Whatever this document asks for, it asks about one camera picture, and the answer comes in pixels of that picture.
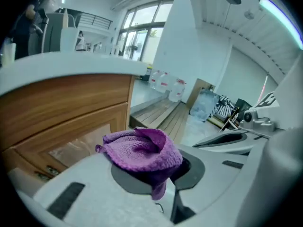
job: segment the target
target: cabinet handle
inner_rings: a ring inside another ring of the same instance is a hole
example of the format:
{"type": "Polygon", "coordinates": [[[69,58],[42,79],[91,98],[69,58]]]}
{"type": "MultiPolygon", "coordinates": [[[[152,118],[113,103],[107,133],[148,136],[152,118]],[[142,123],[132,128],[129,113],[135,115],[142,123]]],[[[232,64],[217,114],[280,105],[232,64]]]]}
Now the cabinet handle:
{"type": "Polygon", "coordinates": [[[52,174],[54,176],[57,176],[60,173],[57,169],[55,169],[55,168],[53,168],[51,166],[46,166],[46,169],[47,169],[48,173],[50,173],[50,174],[52,174]]]}
{"type": "Polygon", "coordinates": [[[40,173],[40,172],[35,172],[35,175],[37,177],[39,177],[41,180],[43,181],[49,181],[51,178],[48,177],[47,175],[43,174],[43,173],[40,173]]]}

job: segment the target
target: window frame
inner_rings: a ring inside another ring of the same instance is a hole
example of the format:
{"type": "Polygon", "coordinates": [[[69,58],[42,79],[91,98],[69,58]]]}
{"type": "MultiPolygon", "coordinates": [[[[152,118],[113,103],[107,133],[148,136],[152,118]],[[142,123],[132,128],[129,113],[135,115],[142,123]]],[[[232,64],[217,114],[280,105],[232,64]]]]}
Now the window frame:
{"type": "Polygon", "coordinates": [[[137,31],[140,31],[140,30],[147,30],[146,39],[144,40],[144,44],[143,44],[143,47],[142,47],[142,53],[140,55],[140,61],[142,61],[143,54],[144,54],[145,47],[146,47],[146,43],[147,43],[147,40],[148,40],[148,38],[150,36],[152,28],[164,28],[165,23],[166,23],[166,21],[164,21],[164,22],[155,22],[155,19],[156,19],[156,16],[157,16],[158,12],[159,12],[160,6],[162,4],[173,4],[173,2],[174,2],[174,0],[158,0],[158,1],[153,1],[153,2],[142,4],[140,6],[137,6],[135,8],[129,9],[127,11],[127,13],[125,15],[125,18],[123,20],[123,23],[121,25],[121,28],[120,28],[120,31],[119,31],[118,40],[117,40],[117,44],[118,44],[118,42],[119,42],[119,40],[121,38],[121,34],[126,33],[125,41],[124,41],[123,48],[122,48],[122,54],[124,54],[125,46],[126,46],[126,41],[127,41],[127,38],[128,38],[128,34],[130,32],[135,32],[135,31],[137,32],[137,31]],[[155,14],[153,15],[153,18],[152,18],[152,20],[151,20],[150,23],[140,24],[140,25],[137,25],[137,26],[132,26],[132,23],[134,21],[134,18],[136,16],[136,13],[137,13],[138,10],[144,9],[144,8],[148,8],[148,7],[152,7],[152,6],[155,6],[155,5],[158,5],[158,6],[157,6],[155,14]],[[124,25],[126,23],[128,15],[130,13],[132,13],[132,12],[134,12],[134,15],[133,15],[133,17],[131,19],[130,26],[128,28],[124,28],[124,25]]]}

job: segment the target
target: purple towel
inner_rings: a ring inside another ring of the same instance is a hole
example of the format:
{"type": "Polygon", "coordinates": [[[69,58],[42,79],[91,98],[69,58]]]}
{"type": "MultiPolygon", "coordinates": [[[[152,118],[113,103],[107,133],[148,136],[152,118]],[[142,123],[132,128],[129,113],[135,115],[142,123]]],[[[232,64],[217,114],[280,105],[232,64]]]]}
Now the purple towel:
{"type": "Polygon", "coordinates": [[[181,165],[182,156],[162,130],[136,127],[106,135],[103,141],[102,148],[96,145],[96,152],[106,152],[124,170],[146,173],[144,181],[152,186],[152,199],[163,197],[166,180],[181,165]]]}

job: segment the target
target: plastic bottle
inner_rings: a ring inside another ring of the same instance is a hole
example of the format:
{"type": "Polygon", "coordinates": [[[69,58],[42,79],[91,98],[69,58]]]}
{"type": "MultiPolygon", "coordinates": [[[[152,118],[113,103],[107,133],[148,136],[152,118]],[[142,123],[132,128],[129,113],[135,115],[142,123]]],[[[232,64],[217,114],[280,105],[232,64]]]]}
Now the plastic bottle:
{"type": "Polygon", "coordinates": [[[177,102],[181,100],[183,96],[183,92],[185,90],[185,82],[183,80],[178,79],[176,83],[173,85],[170,93],[169,100],[172,102],[177,102]]]}
{"type": "Polygon", "coordinates": [[[152,89],[156,89],[157,81],[158,81],[158,79],[159,79],[160,76],[161,76],[161,73],[160,73],[159,70],[155,71],[151,75],[151,88],[152,89]]]}
{"type": "Polygon", "coordinates": [[[156,82],[156,90],[161,93],[165,93],[169,86],[169,75],[167,72],[164,72],[156,82]]]}

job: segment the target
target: white countertop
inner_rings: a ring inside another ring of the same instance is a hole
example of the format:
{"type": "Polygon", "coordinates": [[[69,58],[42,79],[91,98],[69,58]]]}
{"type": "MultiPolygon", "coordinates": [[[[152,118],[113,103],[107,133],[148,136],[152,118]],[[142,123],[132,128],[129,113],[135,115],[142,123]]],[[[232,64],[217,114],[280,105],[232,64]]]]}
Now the white countertop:
{"type": "Polygon", "coordinates": [[[34,82],[83,74],[145,75],[147,64],[90,52],[50,52],[28,56],[0,69],[0,96],[34,82]]]}

